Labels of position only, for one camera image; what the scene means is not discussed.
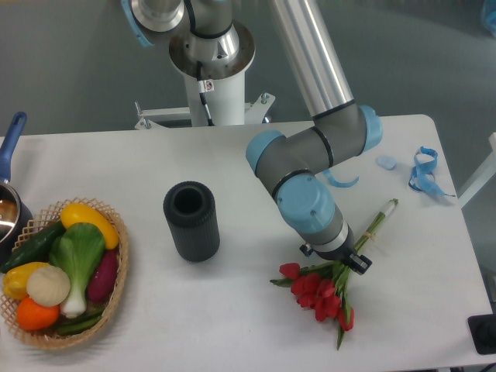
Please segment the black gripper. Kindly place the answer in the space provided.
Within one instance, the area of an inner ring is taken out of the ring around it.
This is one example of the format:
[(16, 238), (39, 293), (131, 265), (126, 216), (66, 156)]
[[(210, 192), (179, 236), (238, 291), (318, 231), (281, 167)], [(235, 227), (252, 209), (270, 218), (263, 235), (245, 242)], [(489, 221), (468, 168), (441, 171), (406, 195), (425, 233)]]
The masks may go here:
[(336, 238), (323, 245), (304, 243), (299, 250), (310, 257), (313, 253), (324, 260), (342, 261), (352, 271), (359, 275), (365, 274), (372, 261), (364, 255), (354, 253), (353, 231), (348, 225), (344, 225)]

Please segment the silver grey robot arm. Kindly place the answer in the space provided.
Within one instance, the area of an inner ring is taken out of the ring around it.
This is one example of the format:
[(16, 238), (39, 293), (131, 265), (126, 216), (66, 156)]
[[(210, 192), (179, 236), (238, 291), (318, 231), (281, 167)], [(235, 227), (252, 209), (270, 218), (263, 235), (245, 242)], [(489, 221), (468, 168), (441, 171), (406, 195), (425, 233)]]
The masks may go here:
[[(164, 34), (170, 60), (183, 75), (193, 126), (248, 123), (245, 72), (255, 46), (233, 18), (229, 1), (124, 1), (131, 30), (145, 47)], [(370, 260), (358, 254), (353, 233), (317, 174), (361, 155), (382, 139), (380, 118), (357, 105), (314, 1), (269, 4), (313, 124), (293, 136), (269, 130), (246, 148), (254, 174), (276, 202), (283, 220), (325, 260), (358, 273)]]

